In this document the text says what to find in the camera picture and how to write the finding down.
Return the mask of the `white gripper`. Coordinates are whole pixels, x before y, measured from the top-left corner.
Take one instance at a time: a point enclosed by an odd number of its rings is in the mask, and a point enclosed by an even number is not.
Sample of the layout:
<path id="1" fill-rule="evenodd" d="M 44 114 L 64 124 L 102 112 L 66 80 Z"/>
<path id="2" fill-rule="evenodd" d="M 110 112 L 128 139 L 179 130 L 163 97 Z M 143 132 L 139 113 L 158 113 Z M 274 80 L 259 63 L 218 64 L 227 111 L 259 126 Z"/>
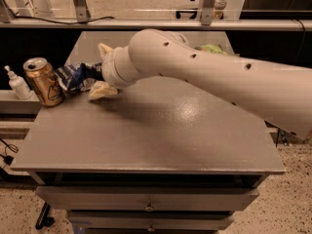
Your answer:
<path id="1" fill-rule="evenodd" d="M 98 50 L 102 59 L 101 74 L 105 82 L 96 81 L 92 85 L 88 95 L 89 100 L 114 97 L 118 94 L 117 89 L 132 86 L 143 78 L 143 74 L 137 70 L 130 59 L 128 47 L 112 49 L 99 43 Z"/>

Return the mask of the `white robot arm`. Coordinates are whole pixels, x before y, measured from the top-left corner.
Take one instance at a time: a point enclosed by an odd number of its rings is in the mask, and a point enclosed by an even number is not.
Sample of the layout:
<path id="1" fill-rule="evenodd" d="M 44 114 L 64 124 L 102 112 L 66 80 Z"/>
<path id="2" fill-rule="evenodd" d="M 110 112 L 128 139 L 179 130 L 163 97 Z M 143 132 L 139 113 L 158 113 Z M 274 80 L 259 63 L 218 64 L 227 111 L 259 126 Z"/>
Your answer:
<path id="1" fill-rule="evenodd" d="M 154 76 L 176 78 L 307 140 L 312 69 L 199 51 L 180 33 L 144 29 L 126 47 L 97 45 L 101 76 L 116 89 Z"/>

